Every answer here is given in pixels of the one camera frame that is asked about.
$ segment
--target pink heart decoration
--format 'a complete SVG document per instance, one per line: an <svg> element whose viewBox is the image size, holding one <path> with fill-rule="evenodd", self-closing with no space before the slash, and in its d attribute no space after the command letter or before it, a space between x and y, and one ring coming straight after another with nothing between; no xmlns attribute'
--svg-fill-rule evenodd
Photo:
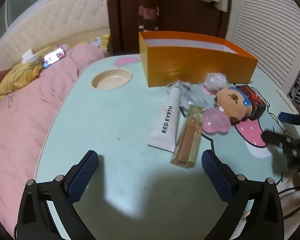
<svg viewBox="0 0 300 240"><path fill-rule="evenodd" d="M203 114L202 129L206 133L227 133L231 122L224 112L216 108L209 108Z"/></svg>
<svg viewBox="0 0 300 240"><path fill-rule="evenodd" d="M138 63L140 60L137 57L121 57L114 62L117 67L124 67L129 63Z"/></svg>

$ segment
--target pink comforter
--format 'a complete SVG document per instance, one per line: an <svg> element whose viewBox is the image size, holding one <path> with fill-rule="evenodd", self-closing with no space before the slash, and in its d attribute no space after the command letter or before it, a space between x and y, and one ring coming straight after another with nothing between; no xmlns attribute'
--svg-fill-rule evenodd
<svg viewBox="0 0 300 240"><path fill-rule="evenodd" d="M12 98L0 101L0 221L13 235L21 196L34 178L46 135L63 100L87 66L107 53L78 45Z"/></svg>

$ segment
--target striped scarf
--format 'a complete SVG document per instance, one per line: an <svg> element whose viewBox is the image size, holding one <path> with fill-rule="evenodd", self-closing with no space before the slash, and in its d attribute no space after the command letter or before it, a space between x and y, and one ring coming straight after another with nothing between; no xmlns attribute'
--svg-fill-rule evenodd
<svg viewBox="0 0 300 240"><path fill-rule="evenodd" d="M139 31L156 31L159 29L158 0L139 1Z"/></svg>

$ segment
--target smartphone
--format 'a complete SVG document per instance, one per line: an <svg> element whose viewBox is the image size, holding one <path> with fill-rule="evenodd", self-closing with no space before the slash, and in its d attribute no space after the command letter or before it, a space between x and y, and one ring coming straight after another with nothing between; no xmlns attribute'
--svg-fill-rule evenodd
<svg viewBox="0 0 300 240"><path fill-rule="evenodd" d="M65 52L63 51L63 48L58 48L55 51L49 53L48 55L44 56L44 58L41 60L43 68L49 67L51 64L57 62L58 60L64 58Z"/></svg>

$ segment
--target plush bear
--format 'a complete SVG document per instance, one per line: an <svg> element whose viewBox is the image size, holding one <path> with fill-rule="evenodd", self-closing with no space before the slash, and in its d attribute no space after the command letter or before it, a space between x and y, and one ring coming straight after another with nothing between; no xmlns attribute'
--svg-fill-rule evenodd
<svg viewBox="0 0 300 240"><path fill-rule="evenodd" d="M223 88L215 97L217 106L222 108L233 124L240 122L252 113L249 99L235 87Z"/></svg>

